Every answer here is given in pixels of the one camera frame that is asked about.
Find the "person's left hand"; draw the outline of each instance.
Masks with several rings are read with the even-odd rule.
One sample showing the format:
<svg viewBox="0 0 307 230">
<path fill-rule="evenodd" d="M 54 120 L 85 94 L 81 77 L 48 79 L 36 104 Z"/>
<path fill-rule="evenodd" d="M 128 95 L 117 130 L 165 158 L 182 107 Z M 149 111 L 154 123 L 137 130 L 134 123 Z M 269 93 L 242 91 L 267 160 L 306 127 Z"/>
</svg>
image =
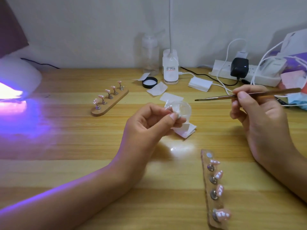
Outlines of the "person's left hand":
<svg viewBox="0 0 307 230">
<path fill-rule="evenodd" d="M 170 133 L 171 127 L 181 127 L 186 119 L 178 118 L 171 108 L 148 103 L 131 116 L 126 123 L 122 142 L 111 164 L 136 183 L 159 140 Z"/>
</svg>

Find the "table surface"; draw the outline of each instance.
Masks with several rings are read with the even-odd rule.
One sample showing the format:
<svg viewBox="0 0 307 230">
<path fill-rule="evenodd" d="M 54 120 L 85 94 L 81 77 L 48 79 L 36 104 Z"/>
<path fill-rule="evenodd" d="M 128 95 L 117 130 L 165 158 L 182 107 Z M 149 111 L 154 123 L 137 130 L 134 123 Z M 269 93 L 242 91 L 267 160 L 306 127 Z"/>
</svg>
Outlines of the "table surface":
<svg viewBox="0 0 307 230">
<path fill-rule="evenodd" d="M 107 165 L 129 116 L 148 102 L 164 105 L 133 80 L 141 75 L 141 69 L 43 72 L 22 116 L 1 117 L 0 208 Z M 240 123 L 229 117 L 230 101 L 194 101 L 224 90 L 198 91 L 188 87 L 190 78 L 181 75 L 167 92 L 190 103 L 196 132 L 187 139 L 163 137 L 141 182 L 78 229 L 209 229 L 201 148 L 221 161 L 224 203 L 233 213 L 229 229 L 306 229 L 307 206 L 254 161 Z M 91 116 L 94 98 L 117 80 L 129 89 L 127 96 L 105 115 Z M 294 143 L 306 156 L 307 112 L 286 112 Z"/>
</svg>

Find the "power outlet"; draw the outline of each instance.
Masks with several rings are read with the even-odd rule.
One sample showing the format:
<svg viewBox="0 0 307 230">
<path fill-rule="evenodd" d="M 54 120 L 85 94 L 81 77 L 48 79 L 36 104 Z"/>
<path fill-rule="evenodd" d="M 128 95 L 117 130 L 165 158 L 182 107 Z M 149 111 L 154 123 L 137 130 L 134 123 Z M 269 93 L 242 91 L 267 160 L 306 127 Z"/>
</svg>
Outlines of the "power outlet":
<svg viewBox="0 0 307 230">
<path fill-rule="evenodd" d="M 216 77 L 217 73 L 219 72 L 219 70 L 221 69 L 223 64 L 224 64 L 224 61 L 222 61 L 222 60 L 215 60 L 212 72 L 209 73 L 209 74 L 211 76 L 215 76 Z M 230 68 L 231 68 L 231 62 L 227 61 L 225 63 L 225 65 L 223 66 L 223 69 L 220 71 L 219 77 L 227 78 L 227 79 L 232 79 L 232 80 L 237 80 L 236 77 L 232 77 L 230 75 Z M 251 79 L 252 79 L 252 77 L 255 74 L 256 68 L 257 68 L 256 65 L 249 65 L 248 74 L 246 75 L 244 80 L 247 80 L 247 81 L 251 82 Z M 257 75 L 255 77 L 255 84 L 266 85 L 266 86 L 270 86 L 270 87 L 276 87 L 279 84 L 280 81 L 281 81 L 280 77 L 264 77 L 264 76 L 260 76 L 260 75 Z"/>
</svg>

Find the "uv nail lamp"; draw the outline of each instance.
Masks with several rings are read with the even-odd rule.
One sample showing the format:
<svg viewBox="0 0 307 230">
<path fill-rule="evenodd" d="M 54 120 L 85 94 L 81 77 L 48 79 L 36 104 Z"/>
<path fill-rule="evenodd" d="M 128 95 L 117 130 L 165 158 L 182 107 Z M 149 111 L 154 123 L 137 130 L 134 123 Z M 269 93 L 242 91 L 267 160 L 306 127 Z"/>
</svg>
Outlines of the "uv nail lamp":
<svg viewBox="0 0 307 230">
<path fill-rule="evenodd" d="M 20 58 L 0 58 L 0 100 L 25 99 L 40 84 L 41 73 Z"/>
</svg>

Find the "clear pump bottle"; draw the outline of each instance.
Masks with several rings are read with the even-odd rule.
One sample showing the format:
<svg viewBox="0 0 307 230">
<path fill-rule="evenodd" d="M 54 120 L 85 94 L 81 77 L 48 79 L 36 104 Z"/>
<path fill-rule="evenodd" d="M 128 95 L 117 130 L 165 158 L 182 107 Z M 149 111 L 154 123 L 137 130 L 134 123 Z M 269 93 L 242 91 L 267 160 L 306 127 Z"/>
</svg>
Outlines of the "clear pump bottle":
<svg viewBox="0 0 307 230">
<path fill-rule="evenodd" d="M 153 77 L 159 73 L 159 46 L 153 35 L 145 34 L 142 38 L 142 61 L 144 73 Z"/>
</svg>

